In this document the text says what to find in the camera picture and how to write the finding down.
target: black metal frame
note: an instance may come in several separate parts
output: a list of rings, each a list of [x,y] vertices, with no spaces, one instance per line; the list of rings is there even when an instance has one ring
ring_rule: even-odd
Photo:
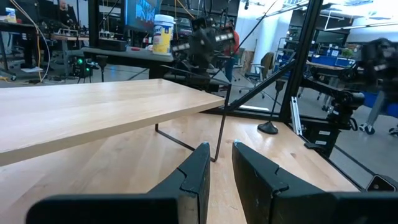
[[[224,131],[224,124],[225,124],[225,119],[226,119],[227,112],[228,112],[228,111],[227,111],[227,105],[228,105],[229,97],[231,96],[231,89],[232,89],[232,84],[229,84],[229,85],[228,85],[228,91],[226,92],[224,107],[223,107],[223,109],[221,109],[221,111],[222,111],[222,116],[223,116],[223,117],[222,117],[222,119],[221,119],[220,133],[218,134],[218,141],[217,141],[216,154],[215,154],[214,158],[213,158],[213,157],[210,158],[210,160],[211,160],[212,162],[216,162],[216,161],[217,161],[217,159],[218,159],[218,154],[220,153],[221,140],[222,140],[222,138],[223,138],[223,131]],[[170,139],[171,141],[173,141],[173,142],[175,142],[175,143],[177,143],[177,144],[179,144],[179,145],[181,145],[181,146],[183,146],[183,147],[186,147],[187,149],[189,149],[189,150],[191,150],[191,151],[194,151],[194,150],[195,150],[194,147],[188,145],[187,143],[184,143],[184,142],[182,142],[182,141],[176,139],[175,137],[173,137],[173,136],[171,136],[171,135],[169,135],[169,134],[167,134],[167,133],[165,133],[165,132],[159,130],[159,124],[155,124],[155,131],[156,131],[157,133],[159,133],[159,134],[165,136],[166,138]]]

